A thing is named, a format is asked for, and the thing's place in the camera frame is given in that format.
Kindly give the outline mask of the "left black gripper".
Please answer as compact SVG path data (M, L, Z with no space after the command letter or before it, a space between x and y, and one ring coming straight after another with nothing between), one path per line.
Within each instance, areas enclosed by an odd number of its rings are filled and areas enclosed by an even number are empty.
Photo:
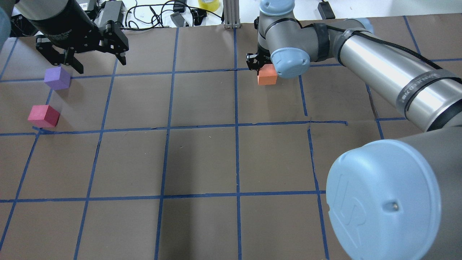
M54 66L71 66L79 74L84 66L74 53L100 51L115 55L125 66L125 52L129 50L128 38L119 22L107 21L97 27L82 10L62 10L46 19L36 19L35 26L43 36L36 37L36 50ZM54 47L64 49L58 52Z

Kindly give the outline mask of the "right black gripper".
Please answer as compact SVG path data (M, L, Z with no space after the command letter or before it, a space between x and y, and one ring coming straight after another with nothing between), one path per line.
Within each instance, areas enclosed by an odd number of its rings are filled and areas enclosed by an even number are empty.
M272 64L271 54L268 51L257 51L255 54L246 54L246 64L249 70L259 71L266 64Z

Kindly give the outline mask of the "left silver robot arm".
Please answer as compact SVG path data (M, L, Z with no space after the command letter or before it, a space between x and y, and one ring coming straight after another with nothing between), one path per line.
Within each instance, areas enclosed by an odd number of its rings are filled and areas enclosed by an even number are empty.
M76 0L2 0L1 43L9 36L10 17L16 8L41 33L36 37L36 49L51 65L71 66L82 74L84 67L75 54L91 51L113 54L126 65L129 43L122 31L124 3L88 3L96 11L94 18Z

